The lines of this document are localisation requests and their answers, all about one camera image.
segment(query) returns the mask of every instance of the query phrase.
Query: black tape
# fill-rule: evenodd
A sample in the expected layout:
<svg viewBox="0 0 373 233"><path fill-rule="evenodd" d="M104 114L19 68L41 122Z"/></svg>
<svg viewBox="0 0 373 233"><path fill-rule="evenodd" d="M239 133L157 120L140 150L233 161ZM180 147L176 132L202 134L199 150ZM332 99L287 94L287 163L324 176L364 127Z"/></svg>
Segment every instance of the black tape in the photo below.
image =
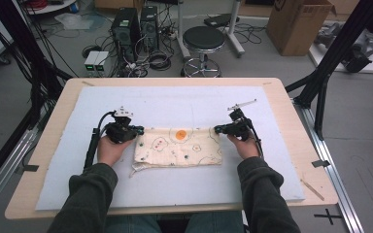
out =
<svg viewBox="0 0 373 233"><path fill-rule="evenodd" d="M325 218L328 218L329 223L331 223L331 225L334 224L334 222L332 221L333 218L339 218L339 219L343 218L342 216L333 216L333 215L330 215L328 209L325 209L325 211L326 211L326 215L314 215L314 217L325 217Z"/></svg>
<svg viewBox="0 0 373 233"><path fill-rule="evenodd" d="M331 165L328 161L322 161L322 160L317 160L317 161L315 161L315 162L312 162L312 164L313 164L313 166L315 167L315 168L317 168L317 167L327 167L327 166L329 166L329 165Z"/></svg>
<svg viewBox="0 0 373 233"><path fill-rule="evenodd" d="M22 170L24 172L36 172L38 171L38 168L38 165L25 165Z"/></svg>

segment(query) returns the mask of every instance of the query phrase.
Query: black stool seat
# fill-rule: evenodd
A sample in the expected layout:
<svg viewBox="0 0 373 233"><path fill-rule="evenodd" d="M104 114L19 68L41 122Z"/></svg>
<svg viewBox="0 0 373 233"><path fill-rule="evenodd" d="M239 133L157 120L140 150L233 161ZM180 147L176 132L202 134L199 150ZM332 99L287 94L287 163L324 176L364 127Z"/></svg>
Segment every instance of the black stool seat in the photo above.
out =
<svg viewBox="0 0 373 233"><path fill-rule="evenodd" d="M184 44L192 50L216 50L224 41L223 33L214 27L196 26L184 33Z"/></svg>

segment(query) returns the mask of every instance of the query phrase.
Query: floor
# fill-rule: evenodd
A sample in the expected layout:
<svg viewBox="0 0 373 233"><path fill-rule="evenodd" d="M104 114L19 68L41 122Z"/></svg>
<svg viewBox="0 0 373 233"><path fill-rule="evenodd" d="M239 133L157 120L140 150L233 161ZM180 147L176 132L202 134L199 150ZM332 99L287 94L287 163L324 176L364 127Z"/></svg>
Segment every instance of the floor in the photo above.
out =
<svg viewBox="0 0 373 233"><path fill-rule="evenodd" d="M74 72L85 77L82 50L108 35L111 23L98 17L96 28L65 31L52 17L39 18L50 31L51 43ZM202 25L205 17L187 18L185 28ZM266 22L266 18L245 17L240 21L257 27L265 26ZM229 43L221 51L210 55L222 68L223 77L276 77L288 85L315 69L308 55L280 56L265 30L254 34L251 37L254 43L242 44L246 52L241 58L237 58ZM246 41L243 36L237 35L237 38L240 42ZM171 68L167 71L150 71L148 77L180 76L182 56L175 42L172 46L175 54L171 58ZM72 74L58 56L55 56L55 60L60 69ZM0 149L29 109L29 91L30 84L14 62L10 65L0 64ZM300 90L295 90L289 96L295 97L299 93ZM373 232L373 74L332 74L328 84L323 135L363 230ZM19 179L19 174L13 174L0 193L0 232L43 232L51 223L50 219L13 221L4 217ZM331 224L328 217L314 217L325 215L325 209L333 216L340 215L337 206L291 208L291 211L303 232L347 232L343 219L334 218Z"/></svg>

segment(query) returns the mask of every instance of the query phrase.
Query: orange circle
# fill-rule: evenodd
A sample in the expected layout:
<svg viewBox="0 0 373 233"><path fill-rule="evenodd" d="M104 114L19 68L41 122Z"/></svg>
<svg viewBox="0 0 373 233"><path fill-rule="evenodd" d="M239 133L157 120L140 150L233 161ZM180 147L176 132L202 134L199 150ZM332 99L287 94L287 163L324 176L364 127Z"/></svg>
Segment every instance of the orange circle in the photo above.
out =
<svg viewBox="0 0 373 233"><path fill-rule="evenodd" d="M187 135L187 132L183 129L181 130L178 130L178 132L175 134L175 137L178 139L178 140L182 140L186 137Z"/></svg>

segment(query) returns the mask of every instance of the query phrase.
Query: white cloth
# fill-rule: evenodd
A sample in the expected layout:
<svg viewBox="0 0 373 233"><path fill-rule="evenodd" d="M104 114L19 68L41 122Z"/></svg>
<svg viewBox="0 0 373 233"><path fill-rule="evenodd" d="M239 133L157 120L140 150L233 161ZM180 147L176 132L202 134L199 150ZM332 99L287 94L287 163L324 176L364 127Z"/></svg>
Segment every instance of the white cloth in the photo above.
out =
<svg viewBox="0 0 373 233"><path fill-rule="evenodd" d="M135 172L222 163L220 135L214 128L149 128L144 132L137 138Z"/></svg>

